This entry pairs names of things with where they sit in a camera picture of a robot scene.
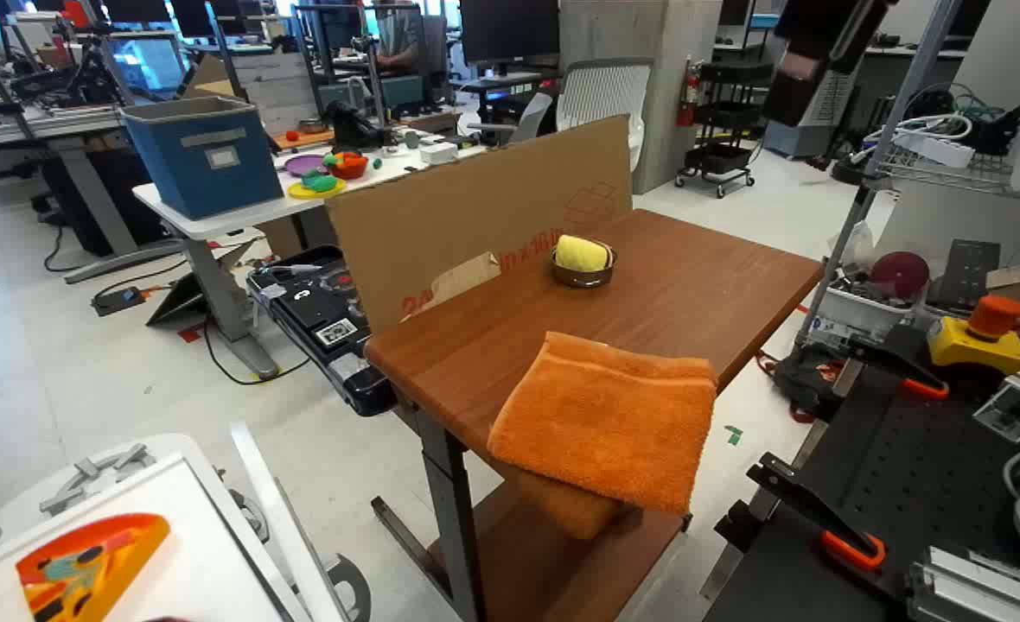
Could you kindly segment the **yellow sponge object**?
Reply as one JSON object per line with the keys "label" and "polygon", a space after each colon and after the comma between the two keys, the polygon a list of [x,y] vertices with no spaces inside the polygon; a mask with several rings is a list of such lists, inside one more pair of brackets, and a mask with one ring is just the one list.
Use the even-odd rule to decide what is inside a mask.
{"label": "yellow sponge object", "polygon": [[554,244],[554,265],[571,273],[605,273],[609,244],[581,234],[560,234]]}

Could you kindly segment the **orange folded towel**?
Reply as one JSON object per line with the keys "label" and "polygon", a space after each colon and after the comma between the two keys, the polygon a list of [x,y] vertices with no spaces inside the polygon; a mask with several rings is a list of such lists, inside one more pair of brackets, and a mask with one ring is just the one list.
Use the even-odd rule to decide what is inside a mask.
{"label": "orange folded towel", "polygon": [[684,513],[713,426],[715,370],[546,333],[493,416],[489,448],[598,496]]}

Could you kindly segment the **blue storage bin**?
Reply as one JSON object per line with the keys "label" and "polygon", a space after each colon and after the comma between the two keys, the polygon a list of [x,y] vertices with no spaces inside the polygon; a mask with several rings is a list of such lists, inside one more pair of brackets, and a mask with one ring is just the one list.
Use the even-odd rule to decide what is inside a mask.
{"label": "blue storage bin", "polygon": [[282,194],[261,111],[240,100],[171,100],[120,111],[158,198],[210,219]]}

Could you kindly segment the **black rolling cart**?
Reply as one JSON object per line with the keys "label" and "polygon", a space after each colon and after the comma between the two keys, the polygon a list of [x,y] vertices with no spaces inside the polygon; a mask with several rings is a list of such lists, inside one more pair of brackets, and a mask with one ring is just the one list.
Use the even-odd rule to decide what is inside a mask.
{"label": "black rolling cart", "polygon": [[753,152],[742,137],[756,129],[756,84],[765,77],[761,61],[697,61],[697,111],[679,185],[702,183],[727,198],[738,183],[753,183]]}

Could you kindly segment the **black flat device on floor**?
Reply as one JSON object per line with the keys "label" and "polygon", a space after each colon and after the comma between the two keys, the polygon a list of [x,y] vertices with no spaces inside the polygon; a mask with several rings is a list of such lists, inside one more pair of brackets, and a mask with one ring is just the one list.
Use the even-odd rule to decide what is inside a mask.
{"label": "black flat device on floor", "polygon": [[335,244],[263,263],[244,288],[357,416],[394,408],[392,379],[364,355],[370,320]]}

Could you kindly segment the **brown cardboard board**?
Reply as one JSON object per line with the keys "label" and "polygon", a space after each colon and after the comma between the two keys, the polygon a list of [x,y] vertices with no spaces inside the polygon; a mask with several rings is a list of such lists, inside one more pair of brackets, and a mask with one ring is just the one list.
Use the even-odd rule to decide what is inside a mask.
{"label": "brown cardboard board", "polygon": [[560,232],[629,211],[625,113],[345,189],[327,204],[372,333],[417,316],[433,283],[482,253],[513,265]]}

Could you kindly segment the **orange handled black clamp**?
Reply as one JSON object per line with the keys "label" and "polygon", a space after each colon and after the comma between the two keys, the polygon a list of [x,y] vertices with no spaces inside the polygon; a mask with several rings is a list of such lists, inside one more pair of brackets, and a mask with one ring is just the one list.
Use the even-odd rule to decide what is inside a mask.
{"label": "orange handled black clamp", "polygon": [[818,535],[818,549],[848,570],[877,576],[889,560],[882,535],[852,525],[831,501],[801,483],[798,471],[775,452],[765,452],[746,476],[771,492],[780,506],[805,514]]}

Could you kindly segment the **orange plastic piece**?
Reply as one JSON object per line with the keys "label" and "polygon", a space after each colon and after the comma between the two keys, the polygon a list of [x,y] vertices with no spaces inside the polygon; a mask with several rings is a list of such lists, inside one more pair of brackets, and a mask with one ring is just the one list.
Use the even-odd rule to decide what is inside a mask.
{"label": "orange plastic piece", "polygon": [[36,622],[104,622],[167,544],[164,514],[111,514],[23,553],[14,570]]}

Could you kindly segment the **small metal pot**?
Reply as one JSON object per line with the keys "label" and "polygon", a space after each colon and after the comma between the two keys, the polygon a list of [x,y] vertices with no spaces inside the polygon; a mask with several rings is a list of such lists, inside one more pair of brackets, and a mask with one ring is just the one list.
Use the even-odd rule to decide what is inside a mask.
{"label": "small metal pot", "polygon": [[603,288],[613,278],[616,257],[609,250],[609,271],[605,273],[571,273],[571,271],[558,271],[554,278],[565,280],[566,288]]}

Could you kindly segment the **yellow emergency stop button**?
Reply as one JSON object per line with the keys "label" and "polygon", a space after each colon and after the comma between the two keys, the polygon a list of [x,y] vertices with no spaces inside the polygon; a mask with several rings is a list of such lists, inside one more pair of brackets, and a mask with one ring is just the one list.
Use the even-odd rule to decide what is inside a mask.
{"label": "yellow emergency stop button", "polygon": [[967,317],[945,316],[930,336],[934,367],[989,367],[1020,373],[1020,301],[987,294]]}

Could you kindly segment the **white desk with toys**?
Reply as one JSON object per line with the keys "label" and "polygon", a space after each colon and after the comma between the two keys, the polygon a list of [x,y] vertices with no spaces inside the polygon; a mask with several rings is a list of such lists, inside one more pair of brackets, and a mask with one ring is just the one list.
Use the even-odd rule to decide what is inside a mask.
{"label": "white desk with toys", "polygon": [[471,154],[477,154],[477,144],[408,129],[399,144],[372,150],[367,154],[367,168],[357,181],[342,181],[327,194],[302,194],[299,181],[286,174],[286,154],[272,154],[266,194],[241,194],[240,185],[216,189],[218,207],[202,211],[176,207],[156,183],[137,183],[131,198],[152,214],[158,214],[171,234],[186,253],[190,271],[209,301],[210,320],[227,339],[240,362],[255,376],[271,379],[279,373],[279,367],[272,362],[271,348],[255,339],[248,298],[240,288],[231,265],[210,253],[210,241],[236,229],[261,229],[302,219],[342,194],[357,194]]}

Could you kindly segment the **red fire extinguisher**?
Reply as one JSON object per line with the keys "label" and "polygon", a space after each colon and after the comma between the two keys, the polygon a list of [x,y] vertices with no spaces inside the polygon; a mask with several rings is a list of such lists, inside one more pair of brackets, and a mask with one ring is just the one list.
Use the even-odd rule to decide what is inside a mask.
{"label": "red fire extinguisher", "polygon": [[697,61],[689,55],[682,73],[679,129],[690,129],[697,111]]}

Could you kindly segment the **red round disc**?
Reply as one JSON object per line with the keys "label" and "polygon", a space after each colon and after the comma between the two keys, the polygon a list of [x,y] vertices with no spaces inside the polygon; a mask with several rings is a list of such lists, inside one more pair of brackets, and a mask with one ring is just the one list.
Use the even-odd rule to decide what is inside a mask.
{"label": "red round disc", "polygon": [[870,263],[867,283],[898,301],[915,301],[930,283],[930,265],[915,253],[886,253]]}

